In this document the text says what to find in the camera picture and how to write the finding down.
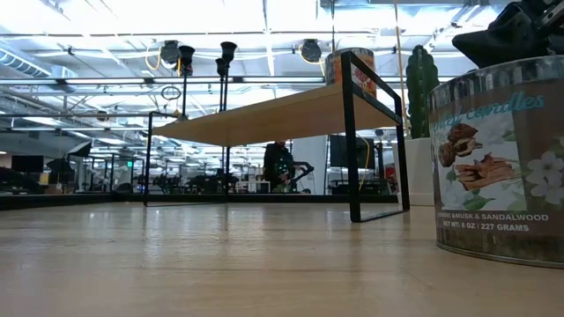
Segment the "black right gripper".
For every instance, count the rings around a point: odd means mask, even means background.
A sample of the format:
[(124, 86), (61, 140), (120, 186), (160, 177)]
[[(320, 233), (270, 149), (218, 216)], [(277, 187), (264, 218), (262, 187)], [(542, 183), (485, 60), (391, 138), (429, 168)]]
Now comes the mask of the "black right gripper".
[(564, 0), (511, 2), (487, 29), (458, 34), (452, 44), (480, 68), (564, 55)]

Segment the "sandalwood label candle jar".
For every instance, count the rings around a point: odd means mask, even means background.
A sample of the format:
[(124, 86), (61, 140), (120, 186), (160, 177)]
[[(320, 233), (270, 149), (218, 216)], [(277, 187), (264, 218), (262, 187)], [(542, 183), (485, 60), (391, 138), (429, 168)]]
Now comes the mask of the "sandalwood label candle jar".
[(475, 70), (428, 100), (438, 247), (564, 269), (564, 55)]

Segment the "orange label candle jar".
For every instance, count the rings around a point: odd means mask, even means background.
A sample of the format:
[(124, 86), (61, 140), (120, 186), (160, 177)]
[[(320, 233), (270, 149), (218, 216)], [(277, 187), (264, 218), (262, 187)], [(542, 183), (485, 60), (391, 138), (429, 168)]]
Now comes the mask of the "orange label candle jar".
[[(375, 70), (375, 56), (372, 50), (367, 48), (342, 48), (325, 58), (325, 82), (328, 85), (342, 81), (341, 55), (345, 52), (353, 52), (369, 69)], [(355, 65), (351, 66), (352, 81), (363, 89), (363, 92), (376, 97), (375, 82), (370, 79)]]

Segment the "black candlestick holder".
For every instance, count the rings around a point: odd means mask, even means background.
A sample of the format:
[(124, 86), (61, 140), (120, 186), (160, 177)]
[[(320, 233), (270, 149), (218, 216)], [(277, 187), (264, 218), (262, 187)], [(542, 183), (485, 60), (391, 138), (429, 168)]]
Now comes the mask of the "black candlestick holder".
[(221, 101), (220, 111), (226, 111), (226, 102), (228, 94), (228, 79), (229, 79), (229, 69), (230, 63), (234, 59), (234, 53), (237, 49), (237, 45), (231, 41), (224, 41), (220, 43), (222, 48), (222, 60), (224, 62), (224, 81), (223, 81), (223, 99)]
[(215, 60), (217, 65), (217, 73), (219, 75), (219, 111), (224, 111), (224, 95), (226, 83), (226, 62), (222, 58)]
[(178, 66), (180, 67), (182, 76), (182, 111), (178, 116), (178, 120), (186, 121), (188, 119), (188, 116), (186, 115), (188, 77), (190, 77), (193, 73), (192, 61), (195, 49), (193, 49), (193, 47), (183, 45), (179, 47), (179, 51), (180, 61)]

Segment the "green cactus plant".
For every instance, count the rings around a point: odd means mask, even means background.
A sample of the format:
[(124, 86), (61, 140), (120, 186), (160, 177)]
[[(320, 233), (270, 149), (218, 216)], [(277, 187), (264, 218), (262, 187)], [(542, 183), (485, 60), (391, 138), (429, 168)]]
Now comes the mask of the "green cactus plant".
[(434, 58), (423, 46), (418, 45), (413, 49), (405, 75), (412, 139), (430, 137), (428, 95), (440, 81)]

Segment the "person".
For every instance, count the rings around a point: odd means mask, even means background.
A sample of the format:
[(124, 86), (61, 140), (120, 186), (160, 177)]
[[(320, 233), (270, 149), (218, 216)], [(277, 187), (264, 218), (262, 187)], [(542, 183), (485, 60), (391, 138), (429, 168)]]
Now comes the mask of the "person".
[(271, 192), (285, 186), (292, 178), (293, 156), (286, 148), (286, 140), (275, 141), (265, 148), (263, 179), (270, 183)]

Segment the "white background table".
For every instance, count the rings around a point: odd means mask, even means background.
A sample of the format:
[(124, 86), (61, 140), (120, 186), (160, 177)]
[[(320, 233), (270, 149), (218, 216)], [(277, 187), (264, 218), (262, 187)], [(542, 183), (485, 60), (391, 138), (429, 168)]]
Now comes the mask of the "white background table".
[(268, 181), (238, 181), (234, 190), (237, 194), (269, 194), (271, 184)]

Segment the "black softbox studio light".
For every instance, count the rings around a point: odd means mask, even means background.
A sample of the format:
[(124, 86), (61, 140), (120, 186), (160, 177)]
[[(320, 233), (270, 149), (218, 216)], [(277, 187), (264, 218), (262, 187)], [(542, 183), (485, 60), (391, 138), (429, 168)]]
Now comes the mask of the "black softbox studio light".
[(66, 157), (67, 158), (70, 158), (70, 157), (86, 158), (86, 157), (89, 156), (89, 154), (92, 150), (92, 147), (93, 147), (93, 141), (92, 140), (84, 142), (82, 144), (78, 144), (66, 153)]

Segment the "black desk monitor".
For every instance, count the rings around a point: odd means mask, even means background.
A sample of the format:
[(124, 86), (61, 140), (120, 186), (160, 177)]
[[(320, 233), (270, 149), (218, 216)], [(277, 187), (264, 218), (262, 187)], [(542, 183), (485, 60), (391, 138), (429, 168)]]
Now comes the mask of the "black desk monitor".
[(42, 173), (44, 157), (37, 155), (13, 155), (11, 169), (21, 173)]

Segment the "black wall monitor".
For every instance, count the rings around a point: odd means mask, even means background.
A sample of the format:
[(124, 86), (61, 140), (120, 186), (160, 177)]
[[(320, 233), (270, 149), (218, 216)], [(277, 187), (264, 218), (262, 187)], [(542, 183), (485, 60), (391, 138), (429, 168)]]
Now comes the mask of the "black wall monitor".
[[(375, 169), (375, 142), (373, 139), (356, 137), (354, 155), (357, 160), (358, 168)], [(335, 167), (348, 167), (345, 136), (330, 136), (330, 165)]]

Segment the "wooden shelf black metal frame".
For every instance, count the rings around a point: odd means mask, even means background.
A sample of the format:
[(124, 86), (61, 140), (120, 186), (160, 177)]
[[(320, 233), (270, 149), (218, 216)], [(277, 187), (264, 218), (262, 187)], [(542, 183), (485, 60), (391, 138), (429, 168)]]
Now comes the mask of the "wooden shelf black metal frame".
[[(352, 51), (340, 56), (341, 81), (282, 98), (255, 103), (196, 119), (178, 118), (149, 127), (149, 136), (166, 136), (230, 149), (245, 144), (342, 133), (345, 135), (350, 219), (365, 223), (410, 210), (404, 143), (404, 104), (401, 97)], [(394, 127), (400, 207), (373, 217), (361, 213), (356, 133)]]

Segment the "black table edge rail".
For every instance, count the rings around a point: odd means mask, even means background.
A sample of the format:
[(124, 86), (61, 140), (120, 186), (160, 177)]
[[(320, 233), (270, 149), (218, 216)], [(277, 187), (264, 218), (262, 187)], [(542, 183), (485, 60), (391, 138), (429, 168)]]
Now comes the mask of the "black table edge rail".
[(348, 195), (148, 195), (142, 194), (70, 194), (70, 195), (0, 195), (0, 210), (19, 210), (96, 203), (348, 203)]

